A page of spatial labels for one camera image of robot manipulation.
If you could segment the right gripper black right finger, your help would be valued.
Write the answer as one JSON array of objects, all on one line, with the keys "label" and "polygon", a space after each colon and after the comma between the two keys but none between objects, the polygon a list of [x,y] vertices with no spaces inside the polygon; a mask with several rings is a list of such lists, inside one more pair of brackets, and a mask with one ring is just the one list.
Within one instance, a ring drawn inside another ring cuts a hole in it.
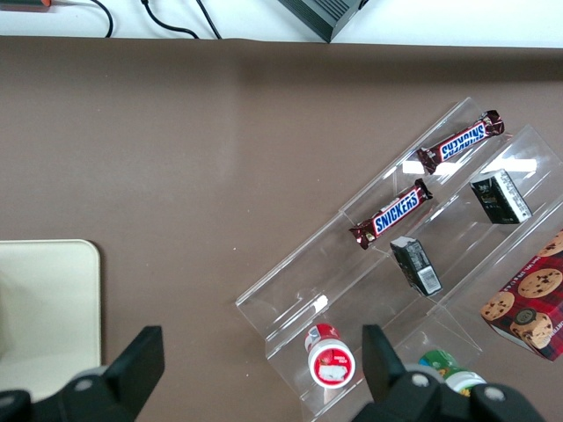
[{"label": "right gripper black right finger", "polygon": [[516,389],[480,384],[469,397],[420,370],[407,370],[377,324],[362,327],[362,370],[373,401],[354,421],[542,421]]}]

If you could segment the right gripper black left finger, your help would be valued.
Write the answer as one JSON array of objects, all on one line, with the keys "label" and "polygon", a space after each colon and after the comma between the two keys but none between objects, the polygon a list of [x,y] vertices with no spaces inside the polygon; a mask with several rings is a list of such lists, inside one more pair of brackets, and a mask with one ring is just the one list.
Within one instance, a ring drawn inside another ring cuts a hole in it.
[{"label": "right gripper black left finger", "polygon": [[75,376],[32,407],[33,421],[134,421],[165,371],[163,330],[146,326],[109,365]]}]

